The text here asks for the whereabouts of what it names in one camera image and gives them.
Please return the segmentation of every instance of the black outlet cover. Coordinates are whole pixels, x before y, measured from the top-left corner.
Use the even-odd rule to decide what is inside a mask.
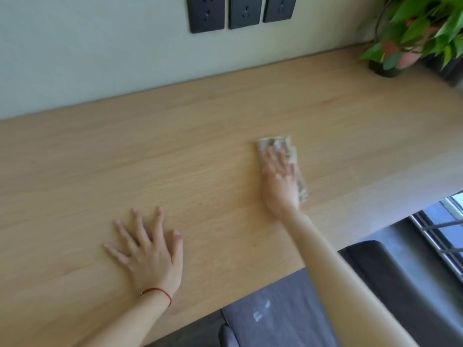
[[[296,0],[267,0],[263,22],[278,22],[291,19]]]
[[[192,33],[225,28],[225,0],[187,0]]]
[[[243,28],[260,23],[262,0],[229,0],[229,28]]]

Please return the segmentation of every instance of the floor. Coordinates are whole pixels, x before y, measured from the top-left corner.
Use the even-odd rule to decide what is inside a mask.
[[[386,245],[420,292],[456,329],[463,329],[463,295],[460,282],[407,219],[369,236]],[[220,311],[155,341],[149,347],[219,347]]]

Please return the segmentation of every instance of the forearm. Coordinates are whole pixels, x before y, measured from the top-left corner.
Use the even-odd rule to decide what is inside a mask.
[[[344,347],[417,347],[377,297],[298,210],[282,222]]]
[[[170,300],[159,291],[148,292],[115,320],[96,331],[76,347],[140,346]]]

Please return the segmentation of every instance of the black pot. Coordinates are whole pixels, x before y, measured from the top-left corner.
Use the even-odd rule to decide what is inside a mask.
[[[382,63],[375,62],[375,61],[368,61],[368,68],[374,71],[377,75],[381,75],[385,78],[394,78],[400,74],[402,74],[403,69],[391,68],[388,70],[384,70],[382,67]]]

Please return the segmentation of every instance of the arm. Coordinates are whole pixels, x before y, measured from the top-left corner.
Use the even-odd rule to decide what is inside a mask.
[[[163,230],[163,210],[158,208],[157,215],[150,227],[153,241],[143,226],[140,212],[133,210],[136,239],[129,235],[124,225],[116,222],[120,236],[124,239],[128,253],[125,255],[110,244],[104,244],[108,253],[126,267],[135,283],[139,295],[148,288],[163,289],[170,297],[177,291],[182,280],[183,243],[178,231],[173,233],[172,248],[166,245]],[[156,320],[170,304],[170,298],[161,291],[143,294],[133,307],[118,316],[108,325],[97,330],[78,347],[127,347],[140,346]]]
[[[299,210],[297,166],[264,153],[263,196],[286,228],[344,347],[418,347],[352,268]]]

